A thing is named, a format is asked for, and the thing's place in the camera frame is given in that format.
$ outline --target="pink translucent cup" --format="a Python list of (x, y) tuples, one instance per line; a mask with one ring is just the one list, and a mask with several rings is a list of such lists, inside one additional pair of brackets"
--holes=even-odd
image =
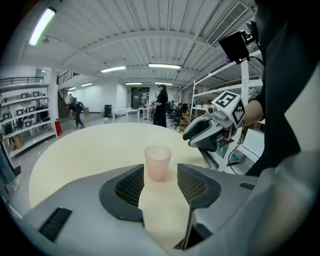
[(145, 166), (151, 180), (161, 182), (165, 180), (171, 159), (171, 150), (166, 146), (148, 146), (145, 151)]

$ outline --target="floor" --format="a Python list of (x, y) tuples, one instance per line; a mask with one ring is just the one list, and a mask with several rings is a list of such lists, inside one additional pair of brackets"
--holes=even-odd
[[(89, 117), (84, 117), (83, 114), (81, 116), (81, 120), (83, 121), (86, 127), (102, 125), (104, 124), (102, 113), (91, 113)], [(126, 116), (119, 116), (115, 120), (116, 123), (125, 123)], [(135, 114), (129, 115), (129, 122), (137, 122), (137, 117)], [(140, 123), (146, 123), (152, 125), (152, 121), (145, 120), (140, 117)], [(59, 138), (66, 136), (74, 131), (75, 123), (70, 118), (65, 118), (60, 120), (60, 125), (62, 129), (62, 136), (60, 137), (51, 137), (47, 140), (39, 142), (23, 151), (21, 154), (18, 154), (15, 159), (12, 159), (12, 164), (14, 167), (21, 166), (21, 174), (18, 175), (18, 179), (20, 180), (20, 184), (16, 191), (10, 191), (10, 205), (17, 212), (18, 215), (24, 216), (30, 210), (29, 203), (29, 181), (31, 177), (32, 170), (41, 156), (41, 154), (54, 142), (56, 142)], [(174, 129), (174, 126), (171, 127), (169, 120), (167, 119), (167, 128), (173, 131), (178, 132), (177, 129)]]

